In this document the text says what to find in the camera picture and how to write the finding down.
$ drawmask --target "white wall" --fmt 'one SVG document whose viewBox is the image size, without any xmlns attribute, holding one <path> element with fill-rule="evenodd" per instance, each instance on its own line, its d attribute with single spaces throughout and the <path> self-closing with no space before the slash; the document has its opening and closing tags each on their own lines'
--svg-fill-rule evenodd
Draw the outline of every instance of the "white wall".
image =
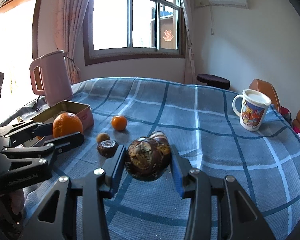
<svg viewBox="0 0 300 240">
<path fill-rule="evenodd" d="M 57 18 L 58 0 L 42 0 L 38 24 L 39 56 L 57 50 L 54 29 Z M 106 62 L 85 66 L 82 31 L 78 37 L 74 60 L 81 70 L 82 80 L 96 77 L 148 77 L 183 83 L 185 59 L 147 58 Z"/>
<path fill-rule="evenodd" d="M 254 78 L 270 82 L 282 106 L 300 110 L 300 17 L 288 0 L 248 0 L 249 9 L 194 12 L 197 72 L 227 78 L 241 92 Z"/>
</svg>

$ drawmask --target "electric kettle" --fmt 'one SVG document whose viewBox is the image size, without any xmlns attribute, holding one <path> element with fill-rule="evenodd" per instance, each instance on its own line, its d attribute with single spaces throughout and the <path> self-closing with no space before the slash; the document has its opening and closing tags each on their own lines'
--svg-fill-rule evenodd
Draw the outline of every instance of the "electric kettle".
<svg viewBox="0 0 300 240">
<path fill-rule="evenodd" d="M 32 91 L 38 96 L 45 96 L 48 106 L 70 99 L 73 95 L 66 69 L 67 54 L 58 50 L 45 54 L 30 64 Z"/>
</svg>

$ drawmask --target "orange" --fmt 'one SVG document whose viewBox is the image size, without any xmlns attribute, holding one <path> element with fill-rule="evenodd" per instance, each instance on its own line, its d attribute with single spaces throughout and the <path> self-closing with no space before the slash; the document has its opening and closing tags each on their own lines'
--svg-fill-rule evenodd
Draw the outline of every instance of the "orange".
<svg viewBox="0 0 300 240">
<path fill-rule="evenodd" d="M 57 116 L 52 125 L 53 137 L 68 135 L 75 132 L 83 134 L 83 125 L 79 117 L 72 113 L 62 113 Z"/>
<path fill-rule="evenodd" d="M 122 131 L 127 127 L 127 119 L 123 115 L 112 117 L 111 125 L 117 131 Z"/>
</svg>

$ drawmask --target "black stool seat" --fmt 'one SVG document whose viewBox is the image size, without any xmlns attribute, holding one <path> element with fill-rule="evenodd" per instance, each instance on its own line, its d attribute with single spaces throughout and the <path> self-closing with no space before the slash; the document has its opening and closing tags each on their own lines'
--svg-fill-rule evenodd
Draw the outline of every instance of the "black stool seat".
<svg viewBox="0 0 300 240">
<path fill-rule="evenodd" d="M 215 88 L 222 88 L 226 90 L 230 88 L 229 80 L 215 75 L 199 74 L 197 75 L 197 80 L 202 83 L 207 83 L 208 86 Z"/>
</svg>

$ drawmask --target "checkered cloth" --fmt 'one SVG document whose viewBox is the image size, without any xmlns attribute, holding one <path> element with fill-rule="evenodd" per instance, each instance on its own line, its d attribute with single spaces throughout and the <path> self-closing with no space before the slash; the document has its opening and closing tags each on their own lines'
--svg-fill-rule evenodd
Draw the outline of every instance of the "checkered cloth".
<svg viewBox="0 0 300 240">
<path fill-rule="evenodd" d="M 258 132 L 245 130 L 232 110 L 236 93 L 217 88 L 143 78 L 100 78 L 73 86 L 73 101 L 90 104 L 95 124 L 85 131 L 81 147 L 58 157 L 53 178 L 25 189 L 25 222 L 61 175 L 79 178 L 101 167 L 96 135 L 107 132 L 119 144 L 163 131 L 180 155 L 210 176 L 234 175 L 262 212 L 278 240 L 300 219 L 300 139 L 270 107 Z M 14 113 L 30 119 L 31 106 Z M 128 119 L 126 131 L 111 128 L 112 116 Z M 153 182 L 123 172 L 119 191 L 105 200 L 111 239 L 183 239 L 189 199 L 175 191 L 170 168 Z M 212 200 L 212 236 L 216 239 L 216 201 Z M 78 201 L 78 239 L 82 239 L 82 200 Z"/>
</svg>

